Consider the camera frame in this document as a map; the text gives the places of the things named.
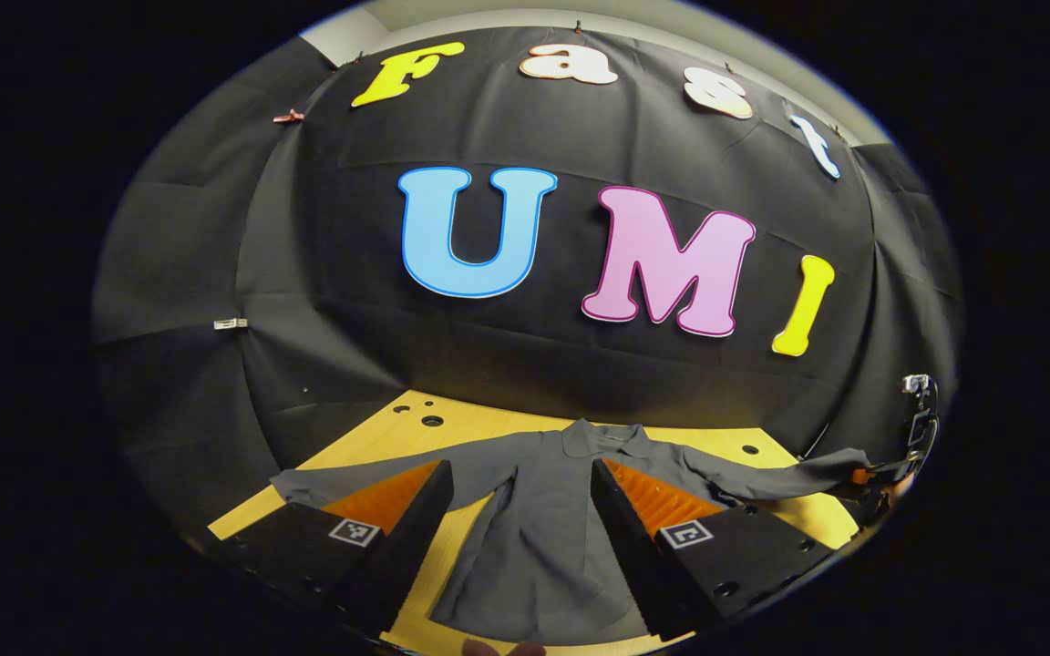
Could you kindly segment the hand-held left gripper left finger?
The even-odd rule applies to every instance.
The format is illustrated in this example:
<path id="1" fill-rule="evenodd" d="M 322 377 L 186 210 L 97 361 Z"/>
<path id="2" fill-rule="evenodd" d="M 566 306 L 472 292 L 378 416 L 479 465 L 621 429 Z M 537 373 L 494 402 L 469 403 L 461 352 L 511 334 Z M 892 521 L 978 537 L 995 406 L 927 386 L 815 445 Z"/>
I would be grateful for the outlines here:
<path id="1" fill-rule="evenodd" d="M 222 555 L 300 610 L 378 636 L 395 626 L 453 493 L 450 462 L 430 461 L 321 507 L 284 503 L 222 539 Z"/>

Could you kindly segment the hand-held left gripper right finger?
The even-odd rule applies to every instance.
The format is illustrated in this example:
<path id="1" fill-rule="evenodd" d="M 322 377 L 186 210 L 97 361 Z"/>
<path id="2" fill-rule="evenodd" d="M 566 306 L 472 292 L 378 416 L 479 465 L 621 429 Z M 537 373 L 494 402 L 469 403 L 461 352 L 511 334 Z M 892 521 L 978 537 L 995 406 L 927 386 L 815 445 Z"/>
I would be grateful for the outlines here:
<path id="1" fill-rule="evenodd" d="M 647 632 L 664 641 L 741 621 L 833 552 L 755 504 L 724 509 L 609 458 L 589 489 Z"/>

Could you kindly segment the grey button shirt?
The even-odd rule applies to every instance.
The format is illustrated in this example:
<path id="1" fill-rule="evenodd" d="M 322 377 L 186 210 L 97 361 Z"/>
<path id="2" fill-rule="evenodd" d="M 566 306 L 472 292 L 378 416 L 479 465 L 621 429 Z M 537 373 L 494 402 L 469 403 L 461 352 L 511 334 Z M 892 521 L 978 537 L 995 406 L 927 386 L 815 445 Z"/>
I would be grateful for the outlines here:
<path id="1" fill-rule="evenodd" d="M 644 427 L 580 419 L 354 466 L 272 478 L 288 502 L 324 507 L 435 460 L 452 464 L 452 509 L 486 498 L 430 619 L 501 642 L 588 646 L 642 638 L 646 628 L 591 498 L 592 464 L 609 458 L 727 507 L 825 493 L 870 462 L 847 448 L 756 468 L 664 443 Z"/>

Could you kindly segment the black backdrop cloth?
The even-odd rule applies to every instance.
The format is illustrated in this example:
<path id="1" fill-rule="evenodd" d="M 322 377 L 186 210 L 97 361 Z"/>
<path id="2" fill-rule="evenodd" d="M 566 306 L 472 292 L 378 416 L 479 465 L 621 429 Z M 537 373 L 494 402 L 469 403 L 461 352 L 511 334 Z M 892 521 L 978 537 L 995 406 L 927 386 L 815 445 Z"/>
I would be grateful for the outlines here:
<path id="1" fill-rule="evenodd" d="M 499 26 L 230 79 L 130 184 L 92 324 L 121 453 L 208 541 L 404 392 L 891 460 L 901 378 L 954 402 L 963 283 L 891 144 L 655 43 Z"/>

